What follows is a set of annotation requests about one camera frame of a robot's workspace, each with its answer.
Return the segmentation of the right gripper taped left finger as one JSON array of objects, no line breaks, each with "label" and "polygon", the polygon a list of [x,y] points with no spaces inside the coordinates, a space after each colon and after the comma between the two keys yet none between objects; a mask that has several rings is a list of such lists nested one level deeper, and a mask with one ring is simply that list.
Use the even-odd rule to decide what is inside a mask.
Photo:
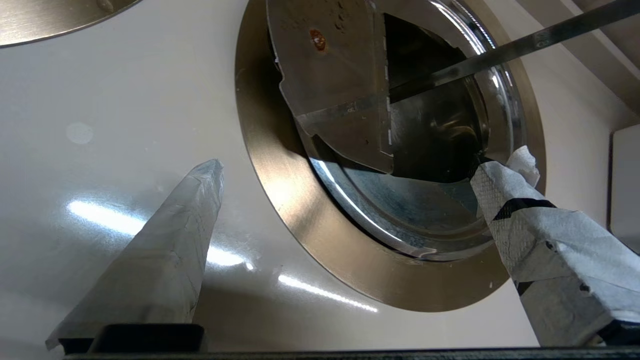
[{"label": "right gripper taped left finger", "polygon": [[187,324],[201,294],[224,193],[223,164],[195,166],[46,340],[94,338],[115,324]]}]

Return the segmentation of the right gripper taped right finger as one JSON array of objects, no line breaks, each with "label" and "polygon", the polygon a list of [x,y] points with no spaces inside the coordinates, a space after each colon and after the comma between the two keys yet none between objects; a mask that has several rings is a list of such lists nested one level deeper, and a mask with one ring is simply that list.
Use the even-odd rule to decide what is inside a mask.
[{"label": "right gripper taped right finger", "polygon": [[535,188],[526,146],[506,164],[476,155],[470,184],[543,347],[638,346],[639,255],[580,210]]}]

